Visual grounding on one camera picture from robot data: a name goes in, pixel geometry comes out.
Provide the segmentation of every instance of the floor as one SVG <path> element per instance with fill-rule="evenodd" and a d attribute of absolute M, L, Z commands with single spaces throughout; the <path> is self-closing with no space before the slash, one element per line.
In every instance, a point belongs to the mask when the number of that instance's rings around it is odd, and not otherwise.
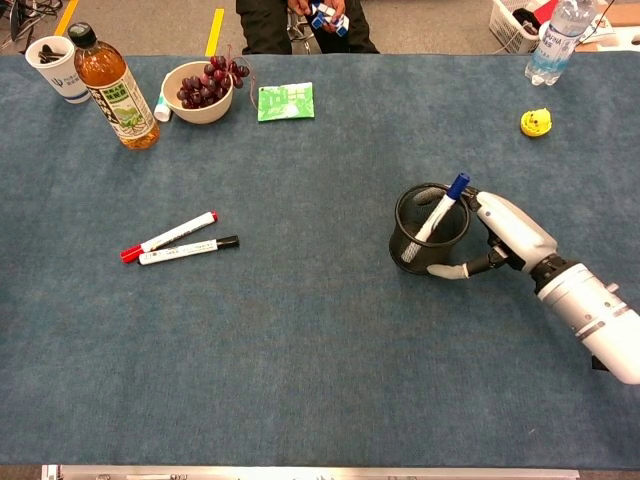
<path fill-rule="evenodd" d="M 501 48 L 488 29 L 492 0 L 362 0 L 362 4 L 371 38 L 382 53 L 491 54 Z M 64 30 L 66 10 L 68 24 L 90 23 L 99 38 L 124 55 L 202 56 L 212 50 L 226 52 L 227 45 L 235 52 L 245 46 L 233 0 L 74 0 L 67 7 L 69 0 L 63 0 L 57 17 L 40 21 L 34 38 Z M 216 23 L 220 24 L 218 35 L 212 28 Z M 0 45 L 8 31 L 8 21 L 0 20 Z M 24 44 L 24 40 L 9 43 L 0 54 L 16 54 Z M 637 472 L 580 474 L 586 480 L 640 480 Z M 39 466 L 0 467 L 0 480 L 39 478 Z"/>

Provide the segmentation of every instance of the person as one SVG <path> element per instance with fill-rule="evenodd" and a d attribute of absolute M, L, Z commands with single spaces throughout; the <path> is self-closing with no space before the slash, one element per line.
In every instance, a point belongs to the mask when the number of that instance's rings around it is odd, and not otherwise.
<path fill-rule="evenodd" d="M 332 21 L 337 21 L 343 13 L 349 17 L 349 33 L 340 37 L 335 27 L 327 24 L 313 30 L 322 53 L 379 53 L 369 39 L 369 24 L 360 0 L 324 0 L 323 3 L 336 11 Z M 236 0 L 236 12 L 247 40 L 243 54 L 291 54 L 287 7 L 305 15 L 311 25 L 310 0 Z"/>

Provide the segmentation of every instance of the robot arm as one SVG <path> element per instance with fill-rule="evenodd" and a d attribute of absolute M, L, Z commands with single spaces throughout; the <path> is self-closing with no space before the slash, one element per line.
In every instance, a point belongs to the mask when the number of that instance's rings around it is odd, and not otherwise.
<path fill-rule="evenodd" d="M 472 189 L 471 208 L 489 230 L 491 251 L 462 265 L 431 265 L 447 279 L 498 268 L 505 263 L 531 275 L 535 293 L 620 381 L 640 384 L 640 317 L 583 264 L 564 260 L 557 242 L 508 200 Z"/>

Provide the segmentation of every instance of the yellow rubber duck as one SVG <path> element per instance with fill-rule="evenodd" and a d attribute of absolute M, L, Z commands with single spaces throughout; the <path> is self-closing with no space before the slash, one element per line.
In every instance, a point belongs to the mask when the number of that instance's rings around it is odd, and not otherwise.
<path fill-rule="evenodd" d="M 551 112 L 546 108 L 525 112 L 520 118 L 520 129 L 527 137 L 541 137 L 551 130 Z"/>

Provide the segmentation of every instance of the green packet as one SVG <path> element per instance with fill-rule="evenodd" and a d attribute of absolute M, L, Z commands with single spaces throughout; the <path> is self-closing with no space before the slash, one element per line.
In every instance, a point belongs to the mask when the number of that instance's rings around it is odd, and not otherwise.
<path fill-rule="evenodd" d="M 258 121 L 313 118 L 313 84 L 294 83 L 258 90 Z"/>

